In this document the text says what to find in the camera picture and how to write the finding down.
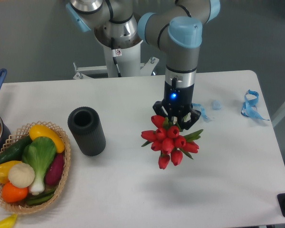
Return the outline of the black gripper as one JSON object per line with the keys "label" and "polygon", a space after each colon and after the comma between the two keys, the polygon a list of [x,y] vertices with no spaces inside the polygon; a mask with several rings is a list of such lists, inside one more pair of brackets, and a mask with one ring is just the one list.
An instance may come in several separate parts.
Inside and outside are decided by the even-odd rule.
{"label": "black gripper", "polygon": [[201,111],[193,108],[192,96],[194,85],[186,88],[173,88],[167,82],[164,85],[164,98],[152,106],[154,112],[164,118],[179,118],[182,130],[190,129],[200,118]]}

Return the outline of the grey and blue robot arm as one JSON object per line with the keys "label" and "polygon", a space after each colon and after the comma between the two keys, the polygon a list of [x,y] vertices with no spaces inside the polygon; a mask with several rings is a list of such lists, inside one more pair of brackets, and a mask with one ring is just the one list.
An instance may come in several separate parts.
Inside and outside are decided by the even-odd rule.
{"label": "grey and blue robot arm", "polygon": [[66,10],[83,32],[92,31],[103,46],[109,77],[137,76],[141,43],[166,54],[164,97],[156,114],[191,128],[200,118],[192,96],[203,25],[220,11],[218,0],[177,0],[163,13],[135,14],[131,0],[70,0]]}

